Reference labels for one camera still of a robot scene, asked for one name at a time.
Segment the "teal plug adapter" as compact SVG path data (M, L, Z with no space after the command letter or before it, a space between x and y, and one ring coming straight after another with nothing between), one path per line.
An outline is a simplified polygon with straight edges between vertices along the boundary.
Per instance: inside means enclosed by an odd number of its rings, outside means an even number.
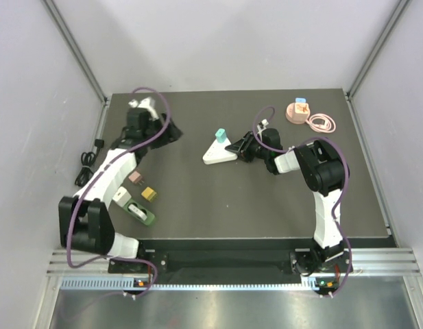
M224 128L219 128L215 133L215 138L218 143L224 143L227 139L226 130Z

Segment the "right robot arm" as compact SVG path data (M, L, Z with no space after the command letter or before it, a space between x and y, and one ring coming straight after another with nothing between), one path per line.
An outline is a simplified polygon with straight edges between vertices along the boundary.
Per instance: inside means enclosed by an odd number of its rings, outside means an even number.
M343 156L327 139L313 138L285 150L278 130L248 132L225 147L244 162L263 160L274 175L300 171L315 200L313 246L306 256L293 257L293 270L303 276L328 271L344 252L344 234L340 228L340 205L348 186L349 168Z

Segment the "pink round socket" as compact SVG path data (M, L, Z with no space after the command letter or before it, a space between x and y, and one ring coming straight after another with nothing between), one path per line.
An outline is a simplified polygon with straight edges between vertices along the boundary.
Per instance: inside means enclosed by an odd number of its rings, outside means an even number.
M293 102L287 106L285 116L293 124L304 124L311 115L309 105L302 102Z

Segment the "yellow plug adapter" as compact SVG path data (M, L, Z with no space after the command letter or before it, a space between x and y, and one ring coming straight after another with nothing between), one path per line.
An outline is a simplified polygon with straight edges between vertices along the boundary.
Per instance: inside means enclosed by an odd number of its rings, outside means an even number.
M141 196L148 202L153 202L157 198L157 195L157 192L150 186L141 192Z

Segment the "pink plug adapter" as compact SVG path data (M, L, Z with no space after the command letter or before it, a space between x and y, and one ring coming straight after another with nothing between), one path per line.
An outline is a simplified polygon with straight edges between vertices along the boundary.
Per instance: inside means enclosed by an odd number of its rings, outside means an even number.
M145 183L143 175L138 171L131 172L131 174L129 174L128 176L128 180L131 181L131 183L133 183L134 185L142 186Z

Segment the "white triangular power strip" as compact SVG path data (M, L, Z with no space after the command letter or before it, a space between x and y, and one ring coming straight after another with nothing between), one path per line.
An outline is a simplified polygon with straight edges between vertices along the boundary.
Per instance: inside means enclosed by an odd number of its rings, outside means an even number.
M231 144L228 138L220 143L215 139L205 154L202 156L202 161L205 165L214 165L222 162L229 162L236 160L238 156L226 150L226 147Z

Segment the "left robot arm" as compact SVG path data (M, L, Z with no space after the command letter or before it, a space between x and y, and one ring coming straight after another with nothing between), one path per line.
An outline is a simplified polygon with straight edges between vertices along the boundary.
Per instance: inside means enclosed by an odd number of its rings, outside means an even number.
M61 246L68 252L123 258L131 271L143 270L146 253L139 250L137 239L115 231L108 209L123 181L147 152L175 142L181 135L170 112L129 109L125 127L98 170L74 196L63 197L58 204Z

